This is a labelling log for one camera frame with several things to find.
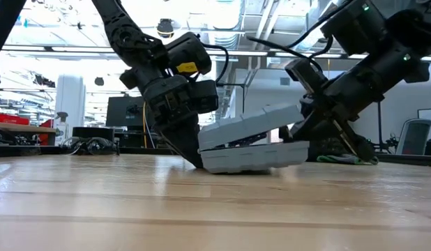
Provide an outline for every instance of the workbench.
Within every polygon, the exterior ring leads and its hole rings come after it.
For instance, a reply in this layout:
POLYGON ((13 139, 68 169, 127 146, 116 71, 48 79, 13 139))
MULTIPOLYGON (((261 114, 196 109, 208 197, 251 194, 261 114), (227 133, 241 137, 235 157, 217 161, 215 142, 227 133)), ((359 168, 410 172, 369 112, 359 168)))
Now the workbench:
POLYGON ((0 129, 7 130, 8 132, 13 133, 22 133, 22 134, 47 134, 48 135, 48 144, 50 146, 54 146, 56 140, 56 129, 54 128, 44 128, 38 126, 31 125, 18 125, 12 123, 0 123, 0 129))
POLYGON ((178 156, 0 158, 0 251, 431 250, 431 167, 212 175, 178 156))

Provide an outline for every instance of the wooden tabletop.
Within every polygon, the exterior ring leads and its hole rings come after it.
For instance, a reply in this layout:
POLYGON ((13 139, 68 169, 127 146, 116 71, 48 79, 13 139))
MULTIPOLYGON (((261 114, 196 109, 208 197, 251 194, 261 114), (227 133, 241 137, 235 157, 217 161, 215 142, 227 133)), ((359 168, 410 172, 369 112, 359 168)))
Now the wooden tabletop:
POLYGON ((31 125, 17 125, 12 123, 0 123, 0 129, 7 129, 11 132, 39 132, 39 133, 50 133, 56 132, 53 128, 44 128, 31 125))
POLYGON ((173 156, 0 158, 0 251, 431 250, 431 167, 211 175, 173 156))

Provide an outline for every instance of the office chair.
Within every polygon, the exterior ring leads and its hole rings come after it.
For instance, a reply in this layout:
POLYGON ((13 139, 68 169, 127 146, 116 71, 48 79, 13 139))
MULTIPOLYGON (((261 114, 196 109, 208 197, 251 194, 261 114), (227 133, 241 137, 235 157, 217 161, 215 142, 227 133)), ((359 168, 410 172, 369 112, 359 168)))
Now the office chair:
POLYGON ((409 119, 403 124, 396 155, 425 155, 431 120, 409 119))

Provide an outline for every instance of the black cable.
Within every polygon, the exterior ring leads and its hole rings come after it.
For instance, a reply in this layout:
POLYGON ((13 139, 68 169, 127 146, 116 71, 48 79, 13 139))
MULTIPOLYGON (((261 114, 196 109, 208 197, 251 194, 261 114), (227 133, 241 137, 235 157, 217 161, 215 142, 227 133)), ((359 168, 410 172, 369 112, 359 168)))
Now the black cable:
POLYGON ((1 140, 9 142, 11 145, 19 145, 18 140, 10 132, 4 129, 0 129, 1 140))
POLYGON ((327 38, 327 44, 326 44, 326 46, 324 47, 324 49, 322 49, 322 50, 320 50, 320 51, 318 51, 318 52, 315 52, 315 53, 311 54, 308 58, 309 58, 309 59, 312 59, 312 58, 314 58, 314 57, 316 57, 316 56, 319 56, 319 55, 322 55, 322 54, 327 53, 327 52, 332 48, 332 45, 333 45, 333 36, 329 36, 329 37, 327 38))
POLYGON ((288 45, 288 48, 293 48, 293 47, 297 46, 300 42, 302 42, 305 38, 307 38, 308 35, 310 33, 312 33, 312 31, 314 31, 316 28, 318 28, 321 24, 323 24, 325 21, 327 21, 328 19, 330 19, 336 13, 339 13, 342 9, 344 9, 346 6, 348 6, 352 1, 353 0, 347 0, 347 1, 345 1, 344 3, 342 3, 341 5, 339 5, 338 8, 336 8, 335 10, 333 10, 332 12, 330 12, 329 14, 327 14, 327 15, 323 16, 322 18, 320 18, 318 20, 318 22, 316 22, 315 24, 313 24, 313 26, 310 27, 310 29, 308 29, 302 36, 300 36, 292 44, 288 45))
POLYGON ((0 143, 1 144, 13 144, 13 142, 11 142, 9 140, 3 140, 3 139, 0 139, 0 143))
POLYGON ((245 113, 245 100, 246 100, 246 96, 248 95, 248 90, 250 89, 250 87, 247 87, 246 85, 243 87, 242 90, 242 114, 245 113))
POLYGON ((258 38, 253 38, 253 37, 250 37, 250 36, 248 36, 247 37, 247 39, 248 40, 251 40, 251 41, 254 41, 254 42, 256 42, 256 43, 259 43, 259 44, 263 44, 263 45, 265 45, 265 46, 268 46, 268 47, 270 47, 270 48, 273 48, 273 49, 279 49, 279 50, 282 50, 282 51, 284 51, 284 52, 288 52, 288 53, 290 53, 291 55, 294 55, 294 56, 297 56, 297 57, 300 57, 300 58, 303 58, 303 59, 308 59, 308 61, 314 66, 314 67, 316 67, 316 69, 318 69, 319 71, 321 71, 322 72, 322 68, 321 68, 321 66, 315 61, 315 60, 313 60, 313 59, 311 59, 311 58, 309 58, 308 56, 304 56, 304 55, 302 55, 301 53, 299 53, 299 52, 295 52, 294 50, 291 50, 291 49, 289 49, 289 48, 287 48, 287 47, 285 47, 285 46, 283 46, 283 45, 278 45, 278 44, 276 44, 276 43, 273 43, 273 42, 270 42, 270 41, 267 41, 267 40, 262 40, 262 39, 258 39, 258 38))
POLYGON ((225 74, 225 72, 227 71, 227 68, 228 68, 228 63, 229 63, 228 50, 225 47, 220 46, 220 45, 207 45, 205 43, 202 43, 202 45, 205 48, 222 50, 225 53, 225 64, 223 65, 222 72, 217 77, 217 79, 215 79, 215 83, 217 84, 222 79, 223 75, 225 74))

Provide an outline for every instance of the computer monitor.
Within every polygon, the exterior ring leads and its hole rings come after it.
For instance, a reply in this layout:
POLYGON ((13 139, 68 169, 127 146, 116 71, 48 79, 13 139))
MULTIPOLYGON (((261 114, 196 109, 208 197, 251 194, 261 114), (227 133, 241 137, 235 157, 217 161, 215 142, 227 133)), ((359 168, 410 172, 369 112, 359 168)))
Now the computer monitor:
MULTIPOLYGON (((106 126, 143 126, 143 97, 110 97, 107 106, 106 126)), ((153 117, 146 109, 147 125, 154 123, 153 117)))

